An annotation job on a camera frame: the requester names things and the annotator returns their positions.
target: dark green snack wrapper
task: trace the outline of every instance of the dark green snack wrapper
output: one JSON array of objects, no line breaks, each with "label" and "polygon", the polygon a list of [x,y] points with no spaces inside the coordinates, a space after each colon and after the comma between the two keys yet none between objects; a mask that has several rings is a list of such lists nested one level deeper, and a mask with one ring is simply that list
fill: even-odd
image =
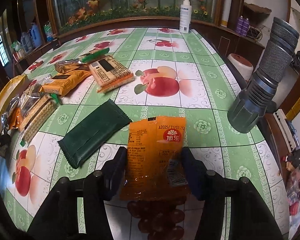
[{"label": "dark green snack wrapper", "polygon": [[77,169],[115,132],[131,122],[131,119],[109,99],[58,143],[69,164]]}]

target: barcode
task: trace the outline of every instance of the barcode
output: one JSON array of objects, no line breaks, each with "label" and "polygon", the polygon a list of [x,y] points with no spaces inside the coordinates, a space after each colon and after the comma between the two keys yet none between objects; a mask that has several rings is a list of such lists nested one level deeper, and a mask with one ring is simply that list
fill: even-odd
[{"label": "barcode", "polygon": [[100,66],[99,62],[95,61],[91,63],[92,67]]},{"label": "barcode", "polygon": [[167,174],[168,174],[169,183],[172,187],[188,184],[185,177],[181,173],[177,172],[176,170],[177,165],[178,165],[178,161],[169,160]]}]

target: white spray bottle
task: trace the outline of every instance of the white spray bottle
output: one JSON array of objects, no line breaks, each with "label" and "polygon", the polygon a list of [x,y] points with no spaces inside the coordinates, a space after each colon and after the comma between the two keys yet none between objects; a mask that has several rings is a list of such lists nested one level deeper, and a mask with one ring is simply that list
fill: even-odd
[{"label": "white spray bottle", "polygon": [[180,28],[181,33],[188,34],[190,32],[192,6],[189,0],[184,0],[180,6]]}]

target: orange snack bag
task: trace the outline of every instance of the orange snack bag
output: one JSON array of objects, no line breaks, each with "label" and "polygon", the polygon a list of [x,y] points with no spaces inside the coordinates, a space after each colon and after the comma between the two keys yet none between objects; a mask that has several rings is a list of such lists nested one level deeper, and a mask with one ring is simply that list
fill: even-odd
[{"label": "orange snack bag", "polygon": [[23,117],[21,115],[21,109],[20,107],[17,107],[9,118],[9,130],[19,128],[22,121]]},{"label": "orange snack bag", "polygon": [[184,117],[130,123],[122,200],[163,200],[190,193],[180,162],[185,127]]},{"label": "orange snack bag", "polygon": [[90,75],[90,71],[87,70],[72,70],[67,73],[58,73],[42,85],[40,92],[53,93],[64,97]]}]

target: purple bottle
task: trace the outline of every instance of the purple bottle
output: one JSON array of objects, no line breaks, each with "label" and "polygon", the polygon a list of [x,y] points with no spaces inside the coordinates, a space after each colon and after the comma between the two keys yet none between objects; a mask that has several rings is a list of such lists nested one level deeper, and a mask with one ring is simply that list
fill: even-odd
[{"label": "purple bottle", "polygon": [[242,26],[243,26],[243,22],[244,22],[244,19],[242,16],[240,16],[237,20],[237,26],[235,28],[235,32],[240,34],[241,33],[241,30],[242,30]]},{"label": "purple bottle", "polygon": [[241,30],[241,35],[242,36],[247,36],[247,32],[248,32],[248,30],[249,30],[249,26],[250,26],[250,22],[249,22],[249,19],[247,18],[247,19],[244,19],[244,21],[243,21],[243,25],[242,25],[242,30]]}]

